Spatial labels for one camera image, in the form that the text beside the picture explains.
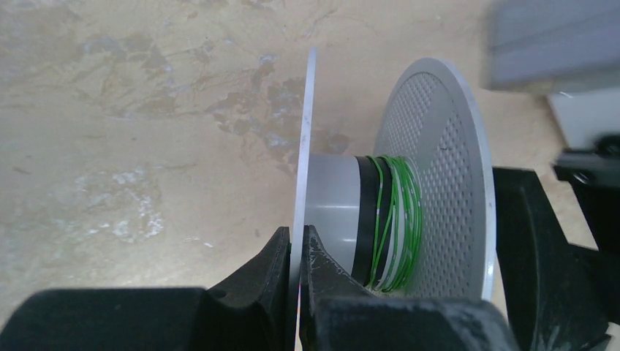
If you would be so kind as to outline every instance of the concrete floor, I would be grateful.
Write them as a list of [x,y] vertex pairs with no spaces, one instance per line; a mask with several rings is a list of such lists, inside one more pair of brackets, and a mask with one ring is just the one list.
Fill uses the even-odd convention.
[[494,164],[535,169],[567,236],[591,246],[549,167],[563,142],[546,102],[478,88],[489,4],[3,1],[0,324],[46,287],[211,286],[291,225],[312,46],[313,151],[371,153],[404,69],[447,59]]

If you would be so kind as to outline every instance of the black band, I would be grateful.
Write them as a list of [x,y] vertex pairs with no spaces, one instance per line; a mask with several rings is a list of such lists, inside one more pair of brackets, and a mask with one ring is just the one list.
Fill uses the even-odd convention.
[[[355,157],[360,166],[360,218],[358,220],[358,240],[355,244],[355,257],[351,277],[366,286],[370,282],[372,267],[372,252],[374,245],[374,225],[377,220],[377,198],[379,197],[379,171],[377,166],[365,156]],[[377,159],[383,172],[383,193],[379,211],[379,235],[383,235],[383,228],[388,221],[390,198],[392,196],[392,173],[384,159]],[[388,258],[392,223],[387,223],[387,238],[383,244],[379,264],[377,265],[376,284],[383,275],[385,262]]]

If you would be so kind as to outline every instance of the floor stain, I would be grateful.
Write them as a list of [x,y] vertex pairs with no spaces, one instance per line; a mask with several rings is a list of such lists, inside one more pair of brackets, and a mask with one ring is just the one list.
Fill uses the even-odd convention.
[[20,174],[23,174],[25,176],[29,176],[29,175],[32,174],[32,172],[24,170],[22,167],[13,167],[13,171],[17,172],[17,173],[20,173]]
[[204,7],[225,7],[228,6],[227,0],[177,0],[188,4],[200,5]]
[[213,51],[213,43],[209,39],[205,39],[201,46],[193,48],[189,52],[202,64],[211,62],[211,51]]
[[265,4],[272,2],[273,0],[241,0],[242,5],[251,7],[256,10],[265,10]]
[[48,243],[59,246],[93,235],[140,243],[163,232],[161,201],[154,175],[146,167],[99,171],[56,184],[46,197],[18,201],[8,228],[49,232]]
[[[18,94],[26,82],[40,94],[69,90],[77,101],[114,118],[172,117],[178,95],[174,67],[153,37],[141,31],[114,37],[102,30],[79,39],[77,28],[88,24],[57,2],[28,10],[0,7],[0,86],[15,87]],[[186,54],[206,63],[211,48],[206,40]]]
[[[262,55],[258,68],[249,75],[249,82],[240,91],[230,92],[224,99],[209,106],[206,112],[218,128],[244,139],[250,135],[261,139],[272,159],[282,165],[287,175],[295,172],[303,108],[305,79],[272,80],[277,57]],[[350,144],[346,135],[332,129],[314,129],[313,152],[342,154]]]

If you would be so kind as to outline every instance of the perforated flange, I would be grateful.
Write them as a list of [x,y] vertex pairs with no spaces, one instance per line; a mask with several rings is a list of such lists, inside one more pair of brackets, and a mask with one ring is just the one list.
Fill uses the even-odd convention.
[[405,156],[417,173],[423,244],[407,295],[491,299],[495,193],[472,92],[446,62],[424,58],[387,102],[374,154]]

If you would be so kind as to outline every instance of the green wire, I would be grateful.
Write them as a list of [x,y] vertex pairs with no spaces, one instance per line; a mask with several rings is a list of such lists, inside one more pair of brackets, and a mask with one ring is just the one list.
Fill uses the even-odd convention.
[[[379,220],[381,218],[380,208],[383,196],[384,175],[382,168],[379,166],[377,159],[385,161],[392,175],[392,186],[390,195],[390,206],[385,226],[380,228]],[[374,245],[372,252],[371,278],[368,287],[373,290],[379,290],[389,293],[394,290],[400,290],[409,284],[420,251],[422,241],[422,224],[423,212],[421,207],[420,187],[415,182],[415,177],[407,161],[403,157],[380,156],[378,158],[369,157],[379,172],[379,194],[377,198],[377,214],[374,224]],[[404,215],[403,236],[401,237],[401,206]],[[392,257],[387,269],[387,275],[379,284],[375,284],[377,277],[377,267],[379,265],[380,253],[383,250],[385,239],[391,233],[388,233],[390,224],[393,224],[392,233],[394,238],[392,244]],[[399,251],[398,243],[401,241],[403,247]]]

